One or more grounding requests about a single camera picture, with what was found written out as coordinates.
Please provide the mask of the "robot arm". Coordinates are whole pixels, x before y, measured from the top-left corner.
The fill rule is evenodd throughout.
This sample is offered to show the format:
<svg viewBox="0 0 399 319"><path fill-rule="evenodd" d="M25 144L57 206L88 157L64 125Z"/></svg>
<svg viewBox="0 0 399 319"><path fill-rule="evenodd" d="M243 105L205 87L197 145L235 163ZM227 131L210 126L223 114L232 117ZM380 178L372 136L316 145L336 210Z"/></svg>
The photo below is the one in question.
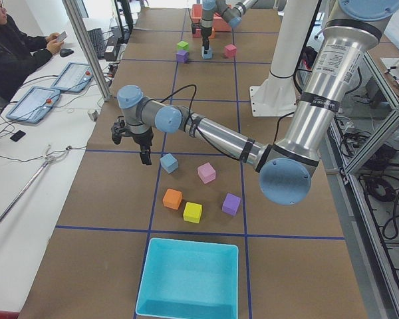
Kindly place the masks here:
<svg viewBox="0 0 399 319"><path fill-rule="evenodd" d="M259 173L261 191L270 201L280 205L302 201L319 164L318 146L361 58L380 42L399 10L399 1L332 1L323 44L299 95L294 92L293 80L321 6L319 1L242 1L234 6L225 1L204 1L199 21L202 56L211 56L209 37L214 15L236 27L250 8L278 6L284 14L269 77L251 88L250 98L255 116L291 115L284 138L260 144L189 108L163 104L144 96L139 87L128 85L117 94L122 115L112 127L114 143L131 137L140 146L142 162L148 165L153 131L182 130L223 155L252 165Z"/></svg>
<svg viewBox="0 0 399 319"><path fill-rule="evenodd" d="M219 15L232 29L234 29L242 21L242 16L244 16L247 10L252 8L256 2L257 1L254 0L242 1L236 3L234 7L230 7L226 1L203 1L202 16L199 21L202 37L201 55L203 58L212 57L209 38L212 34L214 15Z"/></svg>

